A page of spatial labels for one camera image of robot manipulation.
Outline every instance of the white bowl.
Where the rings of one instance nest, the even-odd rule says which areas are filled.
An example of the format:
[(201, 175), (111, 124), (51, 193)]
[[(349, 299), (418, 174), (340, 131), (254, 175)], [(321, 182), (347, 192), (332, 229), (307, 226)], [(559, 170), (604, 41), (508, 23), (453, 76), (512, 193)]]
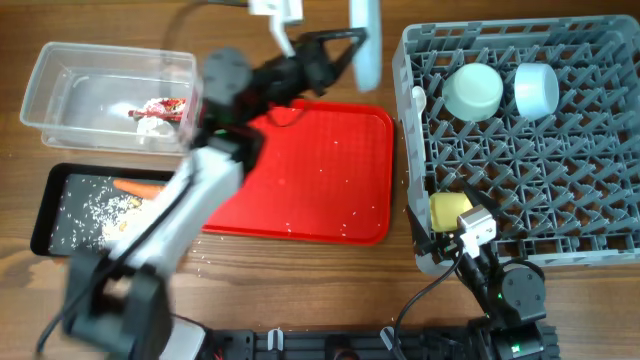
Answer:
[(520, 64), (514, 90), (518, 112), (528, 120), (553, 114), (558, 107), (558, 78), (547, 64)]
[(502, 79), (491, 67), (475, 63), (461, 67), (442, 87), (444, 106), (464, 121), (482, 121), (498, 111)]

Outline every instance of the carrot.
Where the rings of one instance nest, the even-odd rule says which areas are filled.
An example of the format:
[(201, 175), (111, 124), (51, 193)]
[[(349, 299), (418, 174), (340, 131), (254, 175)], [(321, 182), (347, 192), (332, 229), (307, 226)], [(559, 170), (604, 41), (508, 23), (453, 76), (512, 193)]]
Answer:
[(115, 179), (113, 187), (131, 195), (139, 196), (143, 199), (154, 199), (162, 190), (163, 185), (144, 184), (131, 180)]

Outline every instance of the gray dish rack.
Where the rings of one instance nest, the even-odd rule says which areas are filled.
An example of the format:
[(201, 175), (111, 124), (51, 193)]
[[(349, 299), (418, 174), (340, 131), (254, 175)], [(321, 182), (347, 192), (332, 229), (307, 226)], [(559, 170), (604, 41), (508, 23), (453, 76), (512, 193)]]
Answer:
[[(639, 49), (638, 22), (624, 15), (407, 27), (393, 78), (409, 207), (429, 237), (441, 236), (430, 229), (429, 194), (461, 191), (453, 180), (463, 176), (510, 219), (492, 245), (501, 260), (640, 262)], [(505, 89), (496, 115), (479, 123), (455, 119), (441, 97), (444, 80), (473, 62), (496, 69)], [(515, 69), (527, 62), (550, 64), (560, 82), (556, 113), (533, 122), (519, 116), (513, 98)], [(427, 94), (422, 119), (413, 86)]]

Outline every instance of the wooden surface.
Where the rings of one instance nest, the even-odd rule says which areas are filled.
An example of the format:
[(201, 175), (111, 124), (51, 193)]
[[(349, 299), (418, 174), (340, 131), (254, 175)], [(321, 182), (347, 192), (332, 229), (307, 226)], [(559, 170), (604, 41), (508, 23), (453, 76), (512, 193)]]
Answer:
[[(39, 3), (56, 3), (40, 0)], [(347, 0), (306, 0), (294, 33), (344, 27)], [(48, 41), (157, 48), (180, 4), (0, 6), (0, 359), (30, 358), (41, 329), (58, 310), (64, 266), (34, 256), (29, 239), (51, 167), (59, 162), (170, 169), (176, 159), (47, 148), (19, 121), (27, 81)], [(628, 13), (637, 1), (384, 0), (384, 73), (377, 91), (359, 94), (348, 73), (327, 100), (377, 104), (395, 116), (391, 57), (402, 30), (421, 22)], [(199, 60), (232, 45), (255, 64), (277, 54), (267, 20), (246, 10), (205, 7), (180, 31), (177, 49)], [(172, 281), (176, 312), (214, 329), (264, 331), (380, 328), (433, 278), (411, 251), (406, 214), (406, 155), (397, 136), (391, 230), (370, 248), (225, 236), (200, 236)], [(640, 266), (553, 269), (547, 275), (548, 322), (567, 359), (640, 358)], [(450, 279), (421, 300), (407, 324), (465, 324), (482, 315)], [(57, 331), (47, 358), (100, 358)]]

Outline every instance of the clear plastic container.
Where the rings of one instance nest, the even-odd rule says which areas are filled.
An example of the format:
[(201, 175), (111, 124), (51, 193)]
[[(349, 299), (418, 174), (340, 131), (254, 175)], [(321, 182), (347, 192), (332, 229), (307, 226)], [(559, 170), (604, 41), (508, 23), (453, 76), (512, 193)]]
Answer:
[[(181, 154), (199, 107), (192, 54), (128, 47), (48, 43), (31, 74), (20, 120), (49, 146)], [(174, 135), (141, 135), (128, 112), (154, 98), (186, 98)]]

